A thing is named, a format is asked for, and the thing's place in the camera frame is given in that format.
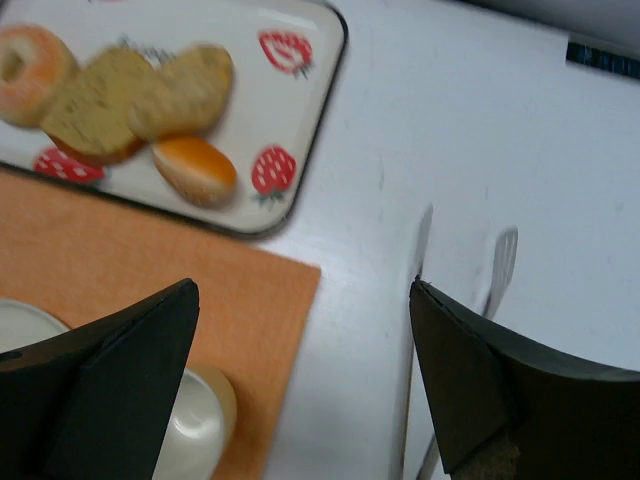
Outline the orange glazed bagel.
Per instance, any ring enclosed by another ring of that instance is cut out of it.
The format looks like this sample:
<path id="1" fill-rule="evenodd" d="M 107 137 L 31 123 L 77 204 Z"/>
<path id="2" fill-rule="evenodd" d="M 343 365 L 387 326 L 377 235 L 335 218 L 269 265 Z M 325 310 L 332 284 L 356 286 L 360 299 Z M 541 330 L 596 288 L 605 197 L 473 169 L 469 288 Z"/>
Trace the orange glazed bagel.
<path id="1" fill-rule="evenodd" d="M 36 127 L 78 63 L 66 44 L 36 24 L 1 29 L 1 119 Z"/>

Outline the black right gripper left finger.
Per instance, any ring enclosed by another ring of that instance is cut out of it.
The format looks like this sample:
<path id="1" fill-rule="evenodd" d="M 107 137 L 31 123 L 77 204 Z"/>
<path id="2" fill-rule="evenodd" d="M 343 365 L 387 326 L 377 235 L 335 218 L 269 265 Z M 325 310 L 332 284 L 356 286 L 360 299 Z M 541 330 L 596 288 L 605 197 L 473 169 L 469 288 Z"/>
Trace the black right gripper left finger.
<path id="1" fill-rule="evenodd" d="M 2 478 L 151 478 L 198 317 L 183 279 L 2 354 Z"/>

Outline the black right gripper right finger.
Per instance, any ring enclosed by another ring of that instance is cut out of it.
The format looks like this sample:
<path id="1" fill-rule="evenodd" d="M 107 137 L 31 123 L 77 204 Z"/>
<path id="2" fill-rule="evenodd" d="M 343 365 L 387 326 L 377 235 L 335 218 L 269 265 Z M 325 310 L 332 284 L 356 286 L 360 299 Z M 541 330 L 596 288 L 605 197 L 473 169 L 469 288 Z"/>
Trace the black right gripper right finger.
<path id="1" fill-rule="evenodd" d="M 410 318 L 444 471 L 454 479 L 635 479 L 639 375 L 488 320 L 415 281 Z"/>

